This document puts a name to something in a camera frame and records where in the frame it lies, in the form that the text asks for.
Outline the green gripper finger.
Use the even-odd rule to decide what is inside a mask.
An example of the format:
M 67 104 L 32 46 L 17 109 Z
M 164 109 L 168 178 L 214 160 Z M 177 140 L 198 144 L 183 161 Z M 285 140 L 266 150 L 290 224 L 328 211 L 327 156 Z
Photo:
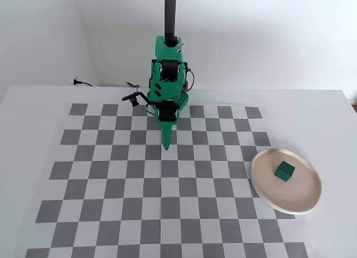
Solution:
M 162 125 L 162 144 L 165 150 L 168 150 L 171 144 L 171 135 L 173 125 Z

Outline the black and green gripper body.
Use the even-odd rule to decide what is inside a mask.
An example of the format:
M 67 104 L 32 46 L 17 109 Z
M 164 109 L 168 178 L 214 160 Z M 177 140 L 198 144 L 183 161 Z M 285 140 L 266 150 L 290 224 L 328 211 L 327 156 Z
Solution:
M 180 114 L 180 108 L 181 105 L 174 100 L 155 102 L 156 115 L 160 123 L 167 122 L 176 125 Z

